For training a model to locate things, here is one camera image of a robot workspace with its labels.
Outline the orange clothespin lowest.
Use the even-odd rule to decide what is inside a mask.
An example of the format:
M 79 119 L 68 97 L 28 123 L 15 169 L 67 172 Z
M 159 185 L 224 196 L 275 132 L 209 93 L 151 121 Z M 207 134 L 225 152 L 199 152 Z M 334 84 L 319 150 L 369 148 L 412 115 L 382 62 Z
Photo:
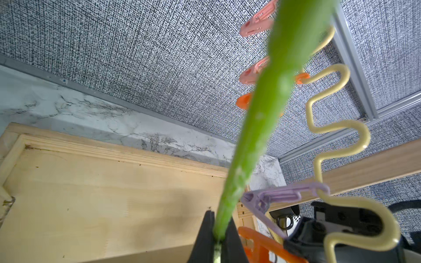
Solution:
M 308 263 L 306 259 L 291 254 L 286 251 L 280 243 L 255 230 L 242 226 L 239 227 L 237 231 L 241 237 L 253 242 L 252 248 L 247 246 L 243 247 L 250 263 L 270 263 L 270 252 L 279 256 L 287 263 Z

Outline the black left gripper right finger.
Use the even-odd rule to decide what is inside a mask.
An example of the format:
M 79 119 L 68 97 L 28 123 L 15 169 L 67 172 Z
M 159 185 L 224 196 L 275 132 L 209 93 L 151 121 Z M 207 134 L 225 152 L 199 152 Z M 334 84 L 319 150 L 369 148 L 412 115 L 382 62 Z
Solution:
M 231 219 L 222 241 L 221 263 L 249 263 L 234 220 Z

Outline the cream rose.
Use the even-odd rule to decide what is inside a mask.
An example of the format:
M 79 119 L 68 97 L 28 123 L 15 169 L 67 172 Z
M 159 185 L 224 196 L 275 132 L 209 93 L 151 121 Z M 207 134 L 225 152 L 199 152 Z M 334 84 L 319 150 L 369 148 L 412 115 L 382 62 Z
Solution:
M 222 242 L 256 164 L 266 151 L 294 87 L 295 75 L 310 59 L 327 30 L 338 1 L 281 1 L 268 40 L 266 67 L 260 73 L 221 194 L 211 262 L 221 262 Z

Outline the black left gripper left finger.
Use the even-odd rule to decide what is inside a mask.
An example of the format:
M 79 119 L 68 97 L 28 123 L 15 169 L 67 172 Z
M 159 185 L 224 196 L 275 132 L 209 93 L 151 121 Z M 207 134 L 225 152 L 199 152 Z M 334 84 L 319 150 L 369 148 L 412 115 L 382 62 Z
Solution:
M 211 210 L 206 211 L 187 263 L 213 262 L 215 243 L 213 237 L 214 221 L 214 212 Z

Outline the purple clothespin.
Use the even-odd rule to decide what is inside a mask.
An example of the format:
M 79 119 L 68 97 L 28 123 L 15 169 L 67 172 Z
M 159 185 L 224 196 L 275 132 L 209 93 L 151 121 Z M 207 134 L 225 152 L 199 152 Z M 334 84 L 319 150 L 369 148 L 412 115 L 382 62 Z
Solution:
M 245 192 L 240 198 L 240 202 L 280 238 L 287 240 L 289 237 L 274 222 L 267 218 L 265 213 L 269 211 L 272 203 L 301 201 L 302 192 L 311 192 L 314 196 L 318 196 L 318 190 L 330 195 L 330 188 L 326 184 L 306 183 Z

